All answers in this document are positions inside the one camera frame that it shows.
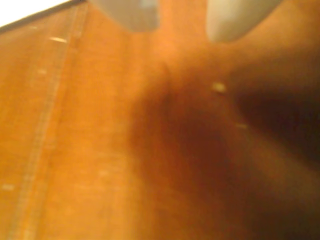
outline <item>brown wood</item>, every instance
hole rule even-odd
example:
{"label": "brown wood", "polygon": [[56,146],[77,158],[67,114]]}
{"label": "brown wood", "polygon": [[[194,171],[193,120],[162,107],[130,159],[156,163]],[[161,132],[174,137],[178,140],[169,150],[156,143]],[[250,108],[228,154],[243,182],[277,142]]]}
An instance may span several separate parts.
{"label": "brown wood", "polygon": [[320,239],[319,0],[231,44],[204,0],[161,8],[153,33],[82,3],[0,34],[0,239]]}

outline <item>blurry object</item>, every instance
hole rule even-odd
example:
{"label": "blurry object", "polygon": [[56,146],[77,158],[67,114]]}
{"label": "blurry object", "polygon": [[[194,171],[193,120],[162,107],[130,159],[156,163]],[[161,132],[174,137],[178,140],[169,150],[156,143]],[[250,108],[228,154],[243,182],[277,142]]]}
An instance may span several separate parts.
{"label": "blurry object", "polygon": [[0,28],[73,0],[8,0],[1,3]]}
{"label": "blurry object", "polygon": [[158,0],[91,0],[103,12],[132,32],[154,30],[159,25]]}
{"label": "blurry object", "polygon": [[208,0],[207,35],[212,42],[234,41],[259,24],[282,0]]}

